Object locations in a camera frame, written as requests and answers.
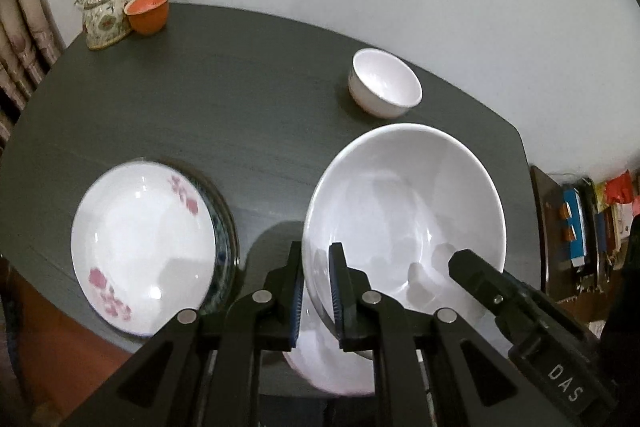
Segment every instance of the orange lid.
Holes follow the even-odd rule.
[[[125,12],[127,15],[137,15],[140,13],[148,12],[153,8],[157,8],[166,0],[133,0],[127,4]]]

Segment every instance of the plate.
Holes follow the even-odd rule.
[[[213,269],[207,296],[200,306],[200,313],[206,315],[223,310],[229,304],[233,283],[238,270],[238,234],[231,210],[220,192],[199,172],[187,166],[173,165],[200,193],[207,205],[216,238],[216,264]]]
[[[102,175],[71,231],[74,270],[91,306],[112,326],[144,337],[181,309],[201,306],[217,253],[207,202],[181,172],[156,162]]]

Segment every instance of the teapot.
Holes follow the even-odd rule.
[[[101,50],[121,41],[132,31],[124,7],[130,0],[77,0],[82,11],[82,31],[90,50]]]

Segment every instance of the dark gray table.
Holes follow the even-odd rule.
[[[142,341],[89,306],[70,254],[73,217],[106,170],[139,156],[192,164],[219,188],[238,229],[243,293],[262,286],[300,239],[306,207],[332,158],[383,125],[350,99],[346,75],[364,47],[333,32],[243,10],[172,4],[164,31],[100,52],[77,38],[40,85],[0,162],[0,253],[76,321],[134,351]],[[529,168],[508,122],[414,67],[424,97],[401,121],[433,125],[466,144],[500,194],[506,269],[540,287]],[[268,394],[319,396],[268,355]]]

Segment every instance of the floor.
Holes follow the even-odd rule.
[[[10,286],[22,306],[18,352],[36,405],[50,403],[66,417],[128,358],[60,312],[15,271]]]

